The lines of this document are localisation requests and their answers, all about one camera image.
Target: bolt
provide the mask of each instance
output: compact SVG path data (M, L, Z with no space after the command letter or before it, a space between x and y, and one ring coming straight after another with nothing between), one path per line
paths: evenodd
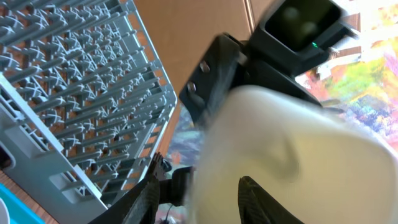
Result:
M200 66L200 69L202 70L202 72L204 72L204 73L210 72L210 67L205 61L201 61L199 66Z
M188 92L194 93L197 90L197 86L192 81L189 81L187 84L187 89L188 89Z

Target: dish rack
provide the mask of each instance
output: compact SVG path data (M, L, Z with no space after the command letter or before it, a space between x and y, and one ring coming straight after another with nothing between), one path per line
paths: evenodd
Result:
M88 223L145 176L175 92L131 0L0 13L4 171L58 222Z

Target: plastic crate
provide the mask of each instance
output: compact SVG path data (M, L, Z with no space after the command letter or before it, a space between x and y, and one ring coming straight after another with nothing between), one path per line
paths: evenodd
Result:
M0 4L5 173L87 223L143 178L177 97L132 1Z

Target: wooden surface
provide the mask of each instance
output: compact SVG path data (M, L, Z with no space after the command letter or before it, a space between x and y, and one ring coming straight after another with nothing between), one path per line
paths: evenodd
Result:
M36 215L38 215L45 223L55 224L51 215L49 215L35 200L33 200L26 192L24 192L14 181L12 181L3 171L0 171L0 183L7 187L16 197L19 198L26 206L28 206Z

